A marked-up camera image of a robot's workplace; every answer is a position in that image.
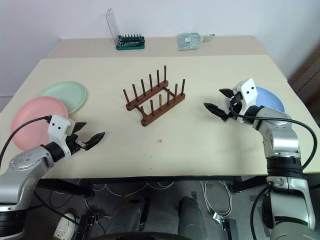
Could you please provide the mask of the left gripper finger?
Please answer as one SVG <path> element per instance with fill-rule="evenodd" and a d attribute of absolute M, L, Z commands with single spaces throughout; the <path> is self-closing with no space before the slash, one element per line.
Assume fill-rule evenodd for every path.
<path fill-rule="evenodd" d="M 73 133 L 76 133 L 79 130 L 81 130 L 86 124 L 86 122 L 76 122 L 73 128 Z"/>
<path fill-rule="evenodd" d="M 105 132 L 100 132 L 92 136 L 90 140 L 84 143 L 85 144 L 84 149 L 88 151 L 94 146 L 96 146 L 104 138 L 105 134 L 106 134 Z"/>

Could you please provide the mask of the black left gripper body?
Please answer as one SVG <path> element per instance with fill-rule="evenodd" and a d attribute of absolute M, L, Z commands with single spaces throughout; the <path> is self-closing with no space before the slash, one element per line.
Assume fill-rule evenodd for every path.
<path fill-rule="evenodd" d="M 78 140 L 77 134 L 73 133 L 72 135 L 67 136 L 65 141 L 66 141 L 66 145 L 67 145 L 71 154 L 75 154 L 80 149 L 86 148 L 86 144 L 84 142 Z"/>

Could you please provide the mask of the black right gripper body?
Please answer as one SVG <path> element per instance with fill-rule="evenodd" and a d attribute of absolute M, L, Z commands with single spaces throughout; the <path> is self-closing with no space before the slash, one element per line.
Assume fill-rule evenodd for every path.
<path fill-rule="evenodd" d="M 241 100 L 243 100 L 243 96 L 241 94 L 241 92 L 237 92 L 234 93 L 234 97 L 233 98 L 229 98 L 230 99 L 230 104 L 229 104 L 229 114 L 230 114 L 230 118 L 233 119 L 237 119 L 237 115 L 234 115 L 234 113 L 237 113 L 238 115 L 240 114 L 240 111 L 242 109 L 242 102 Z"/>

